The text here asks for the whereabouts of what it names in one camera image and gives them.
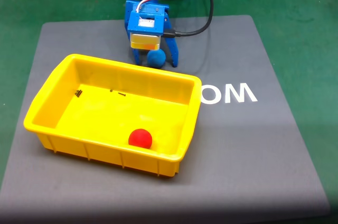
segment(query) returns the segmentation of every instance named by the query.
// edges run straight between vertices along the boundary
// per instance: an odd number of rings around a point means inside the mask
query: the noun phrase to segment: green surface
[[[338,0],[214,1],[215,15],[252,16],[335,213],[294,223],[338,223]],[[42,24],[123,19],[124,2],[0,0],[0,181]],[[166,3],[171,17],[209,10],[208,0]]]

